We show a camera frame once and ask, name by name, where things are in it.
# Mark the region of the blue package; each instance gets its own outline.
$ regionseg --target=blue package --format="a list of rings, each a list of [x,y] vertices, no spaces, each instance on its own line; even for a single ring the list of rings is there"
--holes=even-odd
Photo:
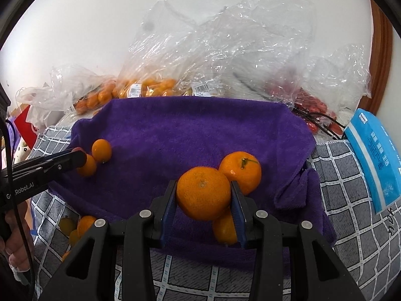
[[[381,122],[357,109],[345,134],[364,172],[376,214],[400,199],[401,159]]]

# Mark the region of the barcode label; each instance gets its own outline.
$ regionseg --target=barcode label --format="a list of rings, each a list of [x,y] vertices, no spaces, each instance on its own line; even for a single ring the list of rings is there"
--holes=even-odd
[[[128,92],[128,98],[141,97],[141,84],[133,84]]]
[[[210,87],[208,84],[197,84],[192,86],[192,92],[194,96],[209,97],[217,94],[214,87]]]

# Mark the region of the gray plaid tablecloth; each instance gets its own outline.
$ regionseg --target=gray plaid tablecloth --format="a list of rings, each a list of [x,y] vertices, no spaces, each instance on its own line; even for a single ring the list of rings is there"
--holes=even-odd
[[[69,143],[69,127],[50,127],[40,135],[30,158],[61,151]],[[320,177],[324,210],[338,235],[335,252],[344,262],[366,300],[379,300],[400,271],[401,203],[374,213],[362,170],[347,141],[319,144],[308,160]],[[36,292],[42,289],[70,249],[59,220],[78,221],[68,204],[48,191],[32,199],[38,235],[35,241]],[[121,300],[122,252],[118,253],[115,300]],[[200,264],[151,251],[158,301],[246,301],[252,273]],[[283,300],[290,300],[290,279]]]

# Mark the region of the purple plush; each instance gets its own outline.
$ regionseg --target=purple plush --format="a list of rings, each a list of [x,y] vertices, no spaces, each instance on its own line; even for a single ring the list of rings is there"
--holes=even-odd
[[[260,209],[281,221],[311,221],[332,245],[336,235],[322,208],[320,182],[305,161],[315,140],[305,122],[279,103],[205,97],[153,97],[109,102],[93,119],[78,121],[70,147],[87,153],[97,139],[113,148],[93,177],[76,171],[51,184],[81,214],[108,221],[129,218],[163,195],[169,180],[195,166],[218,168],[235,151],[254,155],[262,181],[252,192]],[[163,252],[218,266],[252,270],[254,250],[218,245],[211,222],[177,209]],[[288,272],[288,253],[284,263]]]

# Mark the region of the wooden trim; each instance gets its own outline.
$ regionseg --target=wooden trim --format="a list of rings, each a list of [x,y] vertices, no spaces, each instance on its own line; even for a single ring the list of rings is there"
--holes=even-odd
[[[370,0],[373,16],[370,75],[372,98],[362,97],[358,107],[376,114],[386,89],[392,56],[392,25],[378,5]]]

